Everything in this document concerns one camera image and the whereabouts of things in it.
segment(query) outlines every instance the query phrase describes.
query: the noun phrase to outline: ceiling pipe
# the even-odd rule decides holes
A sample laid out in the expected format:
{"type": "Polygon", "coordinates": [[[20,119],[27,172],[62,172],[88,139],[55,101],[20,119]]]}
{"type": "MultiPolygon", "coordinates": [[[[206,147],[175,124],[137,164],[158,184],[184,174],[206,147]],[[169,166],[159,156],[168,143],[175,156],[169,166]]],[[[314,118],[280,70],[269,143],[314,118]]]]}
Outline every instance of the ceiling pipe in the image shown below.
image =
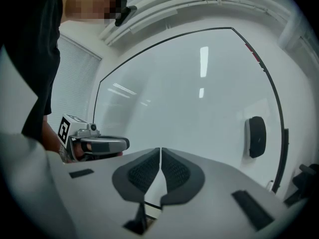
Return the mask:
{"type": "Polygon", "coordinates": [[[294,39],[297,40],[301,33],[300,27],[303,22],[303,13],[301,10],[296,6],[283,30],[281,35],[278,38],[277,44],[281,49],[286,49],[288,43],[294,39]]]}
{"type": "Polygon", "coordinates": [[[201,0],[170,0],[170,1],[158,4],[156,6],[153,6],[149,9],[141,12],[137,16],[131,18],[131,20],[127,24],[124,24],[124,25],[120,26],[119,28],[117,28],[114,32],[112,32],[112,34],[108,38],[106,38],[105,44],[109,44],[115,37],[117,37],[119,34],[121,34],[127,28],[130,28],[133,24],[137,23],[139,20],[147,17],[148,15],[151,15],[155,12],[158,12],[160,10],[166,9],[168,7],[171,7],[171,6],[175,6],[175,5],[182,4],[182,3],[194,2],[194,1],[201,1],[201,0]]]}
{"type": "Polygon", "coordinates": [[[244,4],[244,3],[232,2],[232,1],[223,1],[223,4],[230,4],[230,5],[234,5],[234,6],[240,6],[240,7],[248,8],[248,9],[255,10],[255,11],[258,11],[258,12],[261,12],[261,13],[265,13],[265,11],[262,10],[262,9],[259,9],[259,8],[255,7],[255,6],[247,5],[247,4],[244,4]]]}
{"type": "Polygon", "coordinates": [[[181,9],[181,8],[185,8],[185,7],[191,7],[191,6],[195,6],[195,5],[208,4],[208,3],[217,3],[217,1],[213,1],[213,0],[210,0],[210,1],[198,1],[198,2],[192,2],[192,3],[186,3],[186,4],[177,5],[177,6],[168,8],[166,10],[162,10],[162,11],[150,16],[149,18],[145,18],[145,19],[139,21],[137,24],[135,24],[135,25],[131,26],[130,28],[128,28],[127,30],[125,30],[120,35],[118,35],[116,38],[114,38],[112,41],[110,41],[110,43],[108,43],[108,46],[111,46],[113,43],[115,43],[118,39],[120,39],[123,35],[127,34],[128,32],[134,31],[134,29],[136,27],[139,27],[142,24],[145,24],[143,27],[146,27],[149,24],[152,24],[153,23],[152,22],[153,18],[157,18],[157,17],[160,18],[160,16],[163,15],[163,14],[168,15],[167,13],[170,12],[170,11],[173,11],[173,10],[177,10],[177,9],[181,9]]]}
{"type": "Polygon", "coordinates": [[[287,21],[284,18],[282,18],[280,15],[278,15],[274,11],[268,9],[267,7],[265,7],[263,5],[260,5],[260,4],[257,4],[255,2],[251,2],[249,0],[222,0],[222,1],[230,1],[230,2],[235,2],[237,4],[245,4],[245,5],[249,5],[249,6],[255,7],[257,9],[262,10],[264,13],[269,14],[273,18],[275,18],[281,25],[286,25],[287,21]]]}

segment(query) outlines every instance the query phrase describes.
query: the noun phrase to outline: white wall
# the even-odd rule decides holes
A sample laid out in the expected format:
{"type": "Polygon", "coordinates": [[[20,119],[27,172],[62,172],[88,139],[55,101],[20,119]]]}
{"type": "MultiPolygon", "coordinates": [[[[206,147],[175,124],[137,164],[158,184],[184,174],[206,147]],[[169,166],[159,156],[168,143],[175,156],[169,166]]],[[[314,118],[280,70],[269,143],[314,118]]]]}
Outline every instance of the white wall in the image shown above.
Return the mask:
{"type": "MultiPolygon", "coordinates": [[[[194,10],[188,8],[182,16],[188,16],[191,19],[193,13],[196,13],[194,10]]],[[[254,47],[268,68],[282,103],[285,128],[290,130],[289,156],[282,184],[277,193],[280,198],[284,198],[296,167],[301,163],[309,163],[310,160],[314,160],[318,153],[318,126],[316,123],[318,110],[316,110],[314,100],[315,93],[300,67],[286,52],[277,46],[277,39],[282,29],[272,18],[262,14],[254,14],[251,11],[243,12],[242,10],[228,9],[225,6],[223,8],[210,8],[210,10],[210,16],[205,16],[196,22],[167,29],[141,41],[120,56],[118,60],[108,57],[114,66],[110,66],[109,61],[104,63],[105,66],[101,66],[92,97],[96,96],[97,86],[102,77],[134,54],[159,41],[177,34],[204,28],[225,26],[235,28],[254,47]]],[[[95,98],[92,98],[91,108],[94,102],[95,98]]]]}

